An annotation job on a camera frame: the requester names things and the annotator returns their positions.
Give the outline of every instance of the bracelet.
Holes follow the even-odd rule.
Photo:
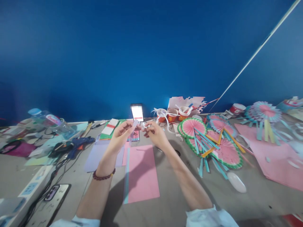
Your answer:
[[[98,176],[96,175],[96,170],[95,170],[94,173],[92,174],[92,177],[93,177],[95,180],[106,180],[106,179],[112,177],[112,176],[115,174],[115,172],[116,172],[116,168],[114,169],[113,173],[111,173],[110,175],[108,175],[108,176],[106,176],[106,177],[98,177]]]

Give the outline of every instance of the water bottle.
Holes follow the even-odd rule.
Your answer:
[[[50,128],[53,132],[62,135],[65,139],[71,138],[76,132],[64,119],[57,118],[47,110],[41,111],[38,108],[34,108],[29,110],[28,113],[32,115],[32,119],[35,122]]]
[[[38,124],[43,125],[46,128],[55,127],[61,124],[61,121],[56,116],[52,115],[47,110],[41,111],[38,108],[34,108],[28,111],[32,115],[32,119]]]

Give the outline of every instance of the pink paper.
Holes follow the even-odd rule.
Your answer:
[[[129,142],[126,142],[126,143],[125,143],[125,146],[124,146],[124,154],[123,154],[122,166],[125,166],[125,165],[126,165],[127,150],[128,150],[128,148],[129,148]]]
[[[128,203],[158,197],[160,192],[153,146],[130,148]]]
[[[263,171],[270,180],[291,188],[303,191],[303,165],[296,162],[301,160],[290,145],[281,141],[281,146],[275,143],[259,141],[256,139],[256,128],[235,124],[239,133],[250,140],[250,147]],[[291,166],[288,161],[295,163],[299,169]]]

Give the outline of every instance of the cable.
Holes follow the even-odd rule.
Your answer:
[[[62,179],[63,175],[64,175],[68,170],[70,170],[70,168],[76,163],[76,161],[77,161],[78,158],[80,157],[81,153],[82,153],[83,151],[85,151],[87,148],[89,148],[92,144],[93,144],[93,143],[91,143],[89,146],[87,146],[84,150],[82,150],[82,151],[78,154],[78,156],[77,156],[76,160],[74,161],[74,163],[73,163],[67,170],[64,169],[63,174],[59,177],[59,179],[57,180],[56,184]],[[19,225],[19,227],[25,227],[25,226],[28,224],[29,220],[32,218],[32,216],[33,216],[34,213],[35,213],[36,205],[38,204],[39,201],[41,201],[41,200],[47,195],[47,193],[49,192],[48,189],[50,188],[51,183],[52,183],[53,179],[55,178],[55,176],[57,175],[58,171],[60,170],[60,168],[61,168],[62,166],[64,166],[65,164],[67,164],[67,163],[69,162],[69,160],[70,160],[70,159],[65,158],[65,159],[63,159],[61,162],[59,162],[59,163],[56,165],[55,170],[54,170],[54,171],[51,173],[51,175],[50,175],[49,181],[47,182],[46,186],[44,187],[44,189],[42,190],[42,192],[39,194],[39,196],[37,197],[37,199],[30,205],[30,207],[29,207],[29,209],[28,209],[28,211],[27,211],[27,213],[26,213],[26,215],[25,215],[25,217],[24,217],[24,220],[25,220],[25,221],[23,222],[22,225]]]

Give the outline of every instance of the paper scrap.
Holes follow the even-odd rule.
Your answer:
[[[103,140],[103,141],[98,141],[97,143],[94,144],[84,165],[85,172],[93,172],[97,169],[98,164],[101,161],[109,143],[110,140]],[[121,148],[120,152],[118,153],[115,167],[122,166],[123,154],[124,154],[124,146]]]
[[[250,141],[252,149],[263,174],[270,180],[288,187],[303,191],[303,169],[296,169],[288,162],[289,159],[299,160],[299,155],[290,145],[281,141],[281,146],[256,139],[257,129],[246,125],[235,124],[239,133]]]
[[[124,203],[133,203],[160,197],[155,157],[152,145],[131,147],[129,152],[129,183]]]

